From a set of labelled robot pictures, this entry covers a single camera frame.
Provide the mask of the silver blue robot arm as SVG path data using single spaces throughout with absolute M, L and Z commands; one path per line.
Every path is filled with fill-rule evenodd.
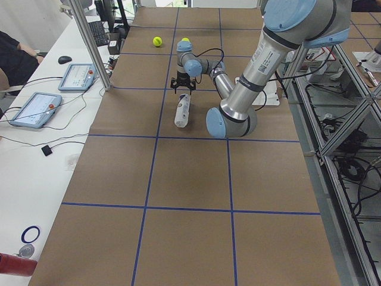
M 250 134 L 257 125 L 253 102 L 263 91 L 282 60 L 300 46 L 317 48 L 344 42 L 349 35 L 351 1 L 266 1 L 263 37 L 247 67 L 233 83 L 219 61 L 192 53 L 189 41 L 177 44 L 177 76 L 171 88 L 196 88 L 194 77 L 207 74 L 220 94 L 221 103 L 208 110 L 206 124 L 215 138 Z

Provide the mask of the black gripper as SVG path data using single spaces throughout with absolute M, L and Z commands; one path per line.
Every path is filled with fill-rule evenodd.
M 176 78 L 172 77 L 170 82 L 170 87 L 174 90 L 175 94 L 177 93 L 178 86 L 188 86 L 189 92 L 192 94 L 192 91 L 196 90 L 196 81 L 191 80 L 187 73 L 177 71 Z

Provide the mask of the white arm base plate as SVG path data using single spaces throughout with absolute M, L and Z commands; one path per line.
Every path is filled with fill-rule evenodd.
M 252 105 L 278 106 L 280 104 L 275 81 L 268 82 L 262 92 L 258 94 Z

